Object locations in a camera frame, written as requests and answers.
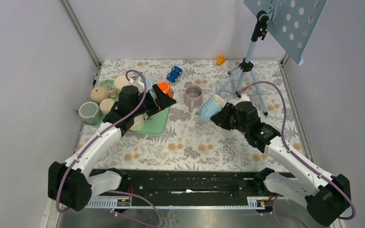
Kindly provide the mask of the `small beige cup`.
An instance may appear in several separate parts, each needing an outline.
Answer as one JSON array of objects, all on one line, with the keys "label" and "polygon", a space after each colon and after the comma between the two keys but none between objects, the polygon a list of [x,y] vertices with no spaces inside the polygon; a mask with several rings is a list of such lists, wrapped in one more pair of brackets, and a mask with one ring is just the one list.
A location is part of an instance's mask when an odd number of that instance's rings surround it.
[{"label": "small beige cup", "polygon": [[101,112],[103,113],[103,115],[107,115],[108,113],[111,112],[113,106],[115,104],[115,100],[112,98],[106,98],[104,99],[100,104],[99,104],[99,108],[101,110]]}]

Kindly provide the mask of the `orange toy block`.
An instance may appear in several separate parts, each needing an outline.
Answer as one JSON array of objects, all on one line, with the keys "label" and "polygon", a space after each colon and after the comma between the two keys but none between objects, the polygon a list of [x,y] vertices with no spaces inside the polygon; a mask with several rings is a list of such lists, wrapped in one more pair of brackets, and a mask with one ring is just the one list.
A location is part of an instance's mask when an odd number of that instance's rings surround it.
[{"label": "orange toy block", "polygon": [[226,61],[226,57],[224,55],[220,55],[216,59],[216,64],[221,66]]}]

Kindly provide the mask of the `mauve pink mug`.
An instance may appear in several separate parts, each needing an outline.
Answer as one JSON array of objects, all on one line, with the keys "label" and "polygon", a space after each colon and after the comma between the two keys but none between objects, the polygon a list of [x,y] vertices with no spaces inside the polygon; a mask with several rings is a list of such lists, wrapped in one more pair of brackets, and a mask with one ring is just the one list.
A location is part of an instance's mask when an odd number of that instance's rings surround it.
[{"label": "mauve pink mug", "polygon": [[203,91],[198,85],[190,85],[185,89],[183,96],[184,104],[192,113],[195,108],[198,108],[203,103]]}]

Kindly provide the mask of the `orange mug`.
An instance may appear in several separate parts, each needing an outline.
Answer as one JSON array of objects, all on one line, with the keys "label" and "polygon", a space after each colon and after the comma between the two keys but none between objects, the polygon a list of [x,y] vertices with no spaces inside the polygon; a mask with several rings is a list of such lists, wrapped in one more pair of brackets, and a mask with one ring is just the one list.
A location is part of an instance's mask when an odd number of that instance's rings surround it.
[{"label": "orange mug", "polygon": [[173,90],[171,88],[171,85],[168,82],[161,81],[157,83],[160,90],[168,95],[169,97],[173,98]]}]

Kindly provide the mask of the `grey metal cup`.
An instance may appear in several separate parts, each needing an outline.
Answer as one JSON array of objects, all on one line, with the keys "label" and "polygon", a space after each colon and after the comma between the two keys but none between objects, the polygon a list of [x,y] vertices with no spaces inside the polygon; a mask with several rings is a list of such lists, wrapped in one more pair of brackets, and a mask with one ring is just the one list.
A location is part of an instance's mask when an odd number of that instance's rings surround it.
[{"label": "grey metal cup", "polygon": [[84,123],[88,125],[97,125],[102,122],[103,114],[99,105],[95,102],[86,102],[78,110],[78,114]]}]

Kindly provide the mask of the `tall beige cup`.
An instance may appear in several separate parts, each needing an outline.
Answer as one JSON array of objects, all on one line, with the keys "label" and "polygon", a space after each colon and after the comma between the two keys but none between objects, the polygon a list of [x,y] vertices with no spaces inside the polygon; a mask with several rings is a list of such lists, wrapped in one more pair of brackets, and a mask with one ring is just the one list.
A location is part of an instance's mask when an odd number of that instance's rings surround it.
[{"label": "tall beige cup", "polygon": [[132,83],[126,78],[125,75],[120,75],[113,81],[115,91],[119,94],[123,87],[130,86]]}]

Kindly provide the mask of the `green plastic tray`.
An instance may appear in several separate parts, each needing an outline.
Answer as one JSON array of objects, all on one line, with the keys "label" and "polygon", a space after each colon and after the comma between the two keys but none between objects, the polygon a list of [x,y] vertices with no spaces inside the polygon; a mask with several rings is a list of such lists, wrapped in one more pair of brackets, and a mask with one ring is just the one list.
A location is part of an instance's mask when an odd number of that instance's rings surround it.
[{"label": "green plastic tray", "polygon": [[[108,90],[115,90],[113,89],[113,82],[114,80],[103,80],[98,84],[98,86],[105,87]],[[144,120],[144,125],[141,130],[132,131],[132,128],[130,128],[129,132],[151,136],[161,135],[165,131],[170,109],[171,107],[168,107],[165,110],[151,116],[151,120]]]}]

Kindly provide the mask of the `light blue tripod stand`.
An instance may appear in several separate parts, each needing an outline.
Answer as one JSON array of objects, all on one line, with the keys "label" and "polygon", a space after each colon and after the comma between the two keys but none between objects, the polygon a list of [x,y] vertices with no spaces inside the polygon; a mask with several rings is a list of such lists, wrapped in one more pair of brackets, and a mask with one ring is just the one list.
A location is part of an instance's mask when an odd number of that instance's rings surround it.
[{"label": "light blue tripod stand", "polygon": [[[217,95],[221,95],[221,93],[227,92],[227,93],[230,93],[237,97],[241,97],[241,92],[240,92],[241,84],[242,84],[242,82],[244,80],[244,76],[247,72],[251,73],[253,82],[258,81],[256,73],[253,70],[254,65],[251,63],[250,58],[252,56],[253,50],[255,48],[255,45],[256,45],[256,42],[258,41],[258,39],[261,38],[261,40],[264,40],[264,38],[267,34],[267,26],[268,26],[267,22],[269,20],[269,15],[267,14],[266,11],[261,10],[256,14],[256,18],[257,18],[257,23],[254,27],[254,31],[251,36],[251,42],[250,42],[250,46],[249,46],[246,57],[243,59],[243,61],[238,66],[236,66],[232,70],[228,71],[228,75],[230,75],[230,78],[223,85],[223,87],[221,89],[219,89],[219,91],[216,93]],[[237,86],[236,86],[236,90],[234,92],[226,90],[228,85],[231,84],[232,80],[236,77],[239,77]]]}]

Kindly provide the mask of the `beige teapot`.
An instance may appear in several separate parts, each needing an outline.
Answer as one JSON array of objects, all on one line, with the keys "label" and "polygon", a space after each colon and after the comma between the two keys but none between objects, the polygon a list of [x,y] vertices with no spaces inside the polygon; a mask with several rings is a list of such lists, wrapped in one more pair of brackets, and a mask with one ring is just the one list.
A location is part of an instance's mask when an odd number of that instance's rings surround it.
[{"label": "beige teapot", "polygon": [[108,98],[115,99],[117,95],[118,95],[117,91],[108,90],[103,86],[94,87],[90,91],[90,99],[97,104],[100,104],[103,100]]}]

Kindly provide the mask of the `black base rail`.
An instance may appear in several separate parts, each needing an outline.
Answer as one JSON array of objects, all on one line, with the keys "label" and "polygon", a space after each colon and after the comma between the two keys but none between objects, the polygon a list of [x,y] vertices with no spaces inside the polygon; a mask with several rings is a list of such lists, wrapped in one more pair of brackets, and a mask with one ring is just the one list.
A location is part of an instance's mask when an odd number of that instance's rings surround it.
[{"label": "black base rail", "polygon": [[116,170],[122,177],[116,193],[133,193],[132,206],[145,206],[142,196],[157,208],[242,208],[248,198],[270,201],[270,193],[257,177],[257,172],[240,171],[156,171]]}]

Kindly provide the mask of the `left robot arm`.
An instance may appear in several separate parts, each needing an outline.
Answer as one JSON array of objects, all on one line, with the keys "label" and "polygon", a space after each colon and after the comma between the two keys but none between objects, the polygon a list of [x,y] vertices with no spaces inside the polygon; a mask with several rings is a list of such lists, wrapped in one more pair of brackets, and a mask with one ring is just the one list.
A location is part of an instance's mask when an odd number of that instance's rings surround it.
[{"label": "left robot arm", "polygon": [[103,154],[134,125],[135,117],[155,115],[176,104],[158,85],[156,96],[149,91],[139,92],[133,85],[124,86],[111,111],[103,118],[94,136],[63,163],[53,162],[48,169],[48,197],[56,205],[81,211],[93,196],[112,190],[116,195],[128,191],[128,183],[116,171],[91,175]]}]

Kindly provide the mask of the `light blue upside-down mug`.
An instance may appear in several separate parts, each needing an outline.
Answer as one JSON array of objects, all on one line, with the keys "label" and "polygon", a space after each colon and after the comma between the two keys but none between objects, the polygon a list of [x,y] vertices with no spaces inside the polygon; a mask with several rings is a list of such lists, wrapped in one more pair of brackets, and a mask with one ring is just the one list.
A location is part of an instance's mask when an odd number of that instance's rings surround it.
[{"label": "light blue upside-down mug", "polygon": [[145,79],[145,84],[146,84],[146,91],[149,92],[152,89],[152,86],[153,86],[151,79],[146,78]]}]

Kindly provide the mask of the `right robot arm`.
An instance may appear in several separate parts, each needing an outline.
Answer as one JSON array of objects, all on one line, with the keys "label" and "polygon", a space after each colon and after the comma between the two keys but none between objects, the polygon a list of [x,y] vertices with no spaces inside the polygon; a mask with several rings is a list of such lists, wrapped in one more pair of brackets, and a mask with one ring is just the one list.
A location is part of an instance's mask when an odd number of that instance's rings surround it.
[{"label": "right robot arm", "polygon": [[261,121],[251,102],[226,103],[208,114],[217,126],[239,131],[250,146],[275,159],[294,175],[292,180],[265,168],[253,183],[258,195],[265,196],[269,192],[283,195],[305,207],[324,227],[342,218],[348,208],[352,210],[350,218],[354,218],[349,179],[342,174],[333,176],[290,147],[283,133]]}]

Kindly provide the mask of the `blue toy car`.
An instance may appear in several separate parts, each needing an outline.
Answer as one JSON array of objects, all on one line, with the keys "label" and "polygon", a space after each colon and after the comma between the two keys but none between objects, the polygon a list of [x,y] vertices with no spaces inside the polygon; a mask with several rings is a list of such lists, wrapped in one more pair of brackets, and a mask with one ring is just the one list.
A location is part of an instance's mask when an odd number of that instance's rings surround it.
[{"label": "blue toy car", "polygon": [[172,83],[176,82],[178,77],[182,74],[182,69],[178,66],[172,67],[170,73],[167,75],[166,79]]}]

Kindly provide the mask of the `perforated grey panel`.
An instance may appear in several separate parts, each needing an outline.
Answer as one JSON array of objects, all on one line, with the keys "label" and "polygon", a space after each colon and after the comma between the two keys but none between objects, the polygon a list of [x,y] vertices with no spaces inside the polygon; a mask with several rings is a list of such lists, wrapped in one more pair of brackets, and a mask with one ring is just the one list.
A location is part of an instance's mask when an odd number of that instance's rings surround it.
[{"label": "perforated grey panel", "polygon": [[245,6],[256,16],[256,26],[247,53],[248,63],[258,39],[271,34],[298,65],[318,23],[326,0],[245,0]]}]

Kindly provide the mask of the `floral table cloth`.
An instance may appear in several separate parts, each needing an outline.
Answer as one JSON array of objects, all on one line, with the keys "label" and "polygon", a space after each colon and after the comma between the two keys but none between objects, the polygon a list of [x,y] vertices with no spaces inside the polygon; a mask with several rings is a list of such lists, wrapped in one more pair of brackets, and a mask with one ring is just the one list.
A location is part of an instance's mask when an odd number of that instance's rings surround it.
[{"label": "floral table cloth", "polygon": [[[205,103],[228,80],[228,70],[239,62],[241,60],[227,60],[218,66],[215,60],[105,60],[98,79],[100,84],[125,76],[129,69],[144,72],[153,83],[165,81],[173,66],[180,67],[182,75],[172,84],[178,103],[170,109],[164,132],[159,136],[126,133],[104,153],[94,168],[261,171],[268,167],[287,172],[282,164],[250,147],[241,133],[202,121],[199,109],[191,113],[183,102],[185,89],[197,85],[204,92]],[[252,60],[252,63],[258,80],[272,82],[282,92],[287,107],[285,139],[303,152],[278,60]],[[261,84],[259,88],[268,112],[268,116],[263,116],[259,111],[259,116],[280,131],[284,114],[280,96],[270,85]]]}]

